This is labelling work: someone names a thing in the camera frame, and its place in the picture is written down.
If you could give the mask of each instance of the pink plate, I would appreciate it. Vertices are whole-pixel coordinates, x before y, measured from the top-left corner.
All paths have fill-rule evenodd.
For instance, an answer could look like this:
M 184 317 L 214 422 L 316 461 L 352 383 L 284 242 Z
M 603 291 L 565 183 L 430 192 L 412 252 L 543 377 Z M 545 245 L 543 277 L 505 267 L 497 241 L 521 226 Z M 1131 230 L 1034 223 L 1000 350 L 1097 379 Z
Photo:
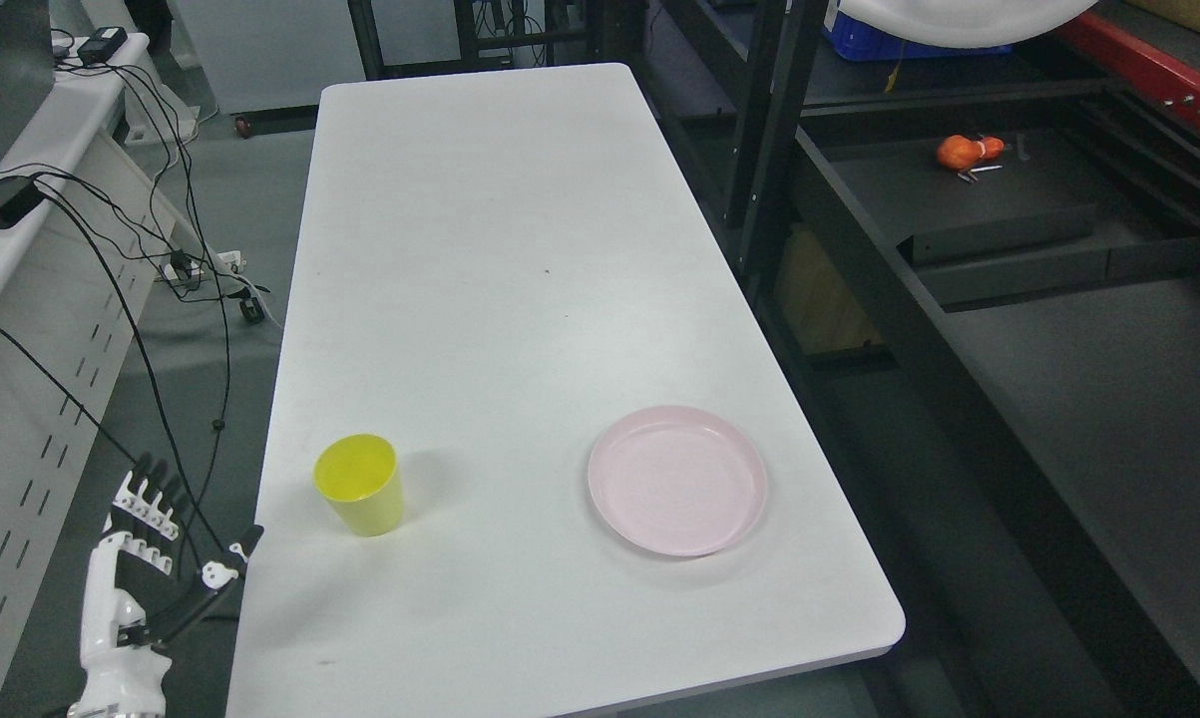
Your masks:
M 727 549 L 760 519 L 768 478 L 732 424 L 689 406 L 628 414 L 595 442 L 587 468 L 600 516 L 667 556 Z

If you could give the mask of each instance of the red beam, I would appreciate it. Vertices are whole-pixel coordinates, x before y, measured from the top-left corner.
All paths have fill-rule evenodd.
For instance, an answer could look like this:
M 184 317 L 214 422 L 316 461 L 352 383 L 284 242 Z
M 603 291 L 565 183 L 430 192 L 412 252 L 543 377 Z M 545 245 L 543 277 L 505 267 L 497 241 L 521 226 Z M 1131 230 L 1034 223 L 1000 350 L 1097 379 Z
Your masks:
M 1200 72 L 1096 13 L 1055 32 L 1200 131 Z

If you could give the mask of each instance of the robotic hand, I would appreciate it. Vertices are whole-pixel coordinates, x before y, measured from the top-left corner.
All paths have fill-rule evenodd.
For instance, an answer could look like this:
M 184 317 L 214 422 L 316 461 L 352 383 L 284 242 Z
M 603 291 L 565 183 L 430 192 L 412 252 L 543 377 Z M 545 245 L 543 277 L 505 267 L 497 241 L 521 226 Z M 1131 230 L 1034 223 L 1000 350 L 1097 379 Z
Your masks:
M 132 592 L 121 587 L 126 567 L 156 572 L 162 581 L 174 567 L 169 546 L 184 528 L 175 520 L 191 497 L 180 480 L 166 475 L 164 461 L 152 465 L 148 454 L 126 472 L 116 491 L 103 534 L 90 554 L 85 605 L 80 611 L 80 666 L 85 692 L 68 718 L 143 717 L 166 714 L 161 681 L 170 659 L 157 648 L 192 627 L 245 576 L 263 527 L 250 527 L 240 540 L 199 569 L 179 599 L 149 617 Z

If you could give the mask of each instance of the orange object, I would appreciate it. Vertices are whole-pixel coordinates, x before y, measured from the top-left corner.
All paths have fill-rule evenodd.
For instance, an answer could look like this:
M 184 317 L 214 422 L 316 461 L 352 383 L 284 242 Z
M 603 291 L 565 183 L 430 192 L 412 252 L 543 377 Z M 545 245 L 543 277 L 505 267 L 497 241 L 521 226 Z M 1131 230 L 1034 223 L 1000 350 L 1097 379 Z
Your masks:
M 977 162 L 996 158 L 1000 154 L 1002 154 L 1002 140 L 997 137 L 967 139 L 960 134 L 952 134 L 937 146 L 937 162 L 956 173 L 965 173 L 977 167 Z

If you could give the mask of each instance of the yellow plastic cup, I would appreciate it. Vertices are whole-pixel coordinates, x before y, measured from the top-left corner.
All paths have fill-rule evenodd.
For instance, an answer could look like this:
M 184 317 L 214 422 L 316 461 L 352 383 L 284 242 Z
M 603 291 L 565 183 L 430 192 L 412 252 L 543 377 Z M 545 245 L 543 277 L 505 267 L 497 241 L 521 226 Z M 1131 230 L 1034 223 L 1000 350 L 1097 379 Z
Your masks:
M 395 448 L 383 437 L 335 441 L 317 459 L 317 490 L 354 534 L 390 532 L 404 516 L 404 492 L 395 475 Z

